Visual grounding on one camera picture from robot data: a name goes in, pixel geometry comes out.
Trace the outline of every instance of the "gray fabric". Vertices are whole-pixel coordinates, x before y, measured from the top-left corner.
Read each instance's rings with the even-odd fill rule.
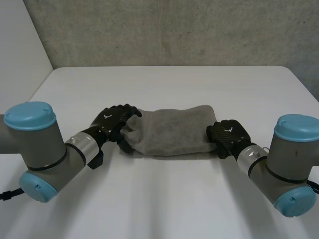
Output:
[[[129,145],[145,156],[173,156],[211,152],[216,147],[206,136],[206,127],[216,122],[211,106],[188,110],[140,110],[121,130]]]

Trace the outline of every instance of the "gray wall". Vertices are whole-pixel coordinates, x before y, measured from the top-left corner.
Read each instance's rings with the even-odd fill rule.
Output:
[[[24,0],[54,68],[281,65],[319,99],[318,0]]]

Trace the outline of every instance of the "white wall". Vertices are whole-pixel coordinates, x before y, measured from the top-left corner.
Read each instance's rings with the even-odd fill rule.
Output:
[[[0,0],[0,114],[28,101],[52,72],[22,0]]]

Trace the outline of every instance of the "concrete wall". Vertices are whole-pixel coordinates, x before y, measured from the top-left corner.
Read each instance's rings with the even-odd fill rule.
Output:
[[[318,0],[24,0],[54,68],[286,66],[319,99]]]
[[[0,0],[0,114],[28,101],[52,66],[22,0]]]

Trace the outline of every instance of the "robotic hand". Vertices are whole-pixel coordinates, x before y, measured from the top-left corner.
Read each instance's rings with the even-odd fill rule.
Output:
[[[207,127],[206,134],[216,143],[218,157],[234,156],[238,166],[284,216],[300,216],[315,204],[319,185],[308,176],[311,168],[319,165],[319,119],[280,117],[269,153],[252,143],[236,120],[216,122]]]
[[[8,200],[25,192],[33,199],[48,202],[83,168],[103,163],[103,144],[117,142],[126,153],[132,148],[120,130],[133,116],[142,116],[136,107],[106,108],[91,126],[63,142],[56,115],[44,102],[28,102],[0,115],[0,153],[21,154],[28,170],[19,180],[20,189],[0,194]]]
[[[247,131],[234,119],[215,122],[214,126],[207,127],[206,134],[209,141],[216,144],[216,152],[221,159],[237,154],[240,145],[252,144]]]
[[[121,150],[126,154],[131,154],[133,149],[125,141],[120,131],[133,115],[142,117],[141,112],[136,107],[128,104],[105,108],[93,120],[91,127],[84,132],[101,131],[104,133],[107,141],[116,142]]]

